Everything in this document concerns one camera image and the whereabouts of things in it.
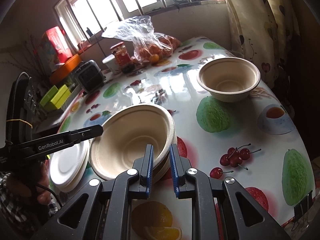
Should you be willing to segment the left hand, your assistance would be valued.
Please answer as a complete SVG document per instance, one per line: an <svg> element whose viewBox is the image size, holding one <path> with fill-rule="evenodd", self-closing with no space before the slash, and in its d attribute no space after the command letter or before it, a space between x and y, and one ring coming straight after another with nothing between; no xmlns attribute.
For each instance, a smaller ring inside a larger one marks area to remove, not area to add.
<svg viewBox="0 0 320 240"><path fill-rule="evenodd" d="M27 176L18 177L17 174L11 173L7 179L8 190L19 197L35 197L41 205L48 205L51 201L51 193L44 188L49 187L48 168L45 163L40 163L39 180L34 179L27 181Z"/></svg>

